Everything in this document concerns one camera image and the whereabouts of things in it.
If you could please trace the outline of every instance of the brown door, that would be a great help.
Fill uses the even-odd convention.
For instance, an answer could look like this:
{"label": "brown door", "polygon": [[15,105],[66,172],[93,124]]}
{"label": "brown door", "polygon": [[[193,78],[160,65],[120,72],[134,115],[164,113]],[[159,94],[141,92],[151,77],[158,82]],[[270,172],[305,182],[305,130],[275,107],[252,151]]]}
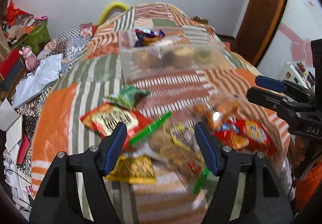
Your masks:
{"label": "brown door", "polygon": [[287,0],[249,0],[236,38],[236,52],[258,65],[281,21]]}

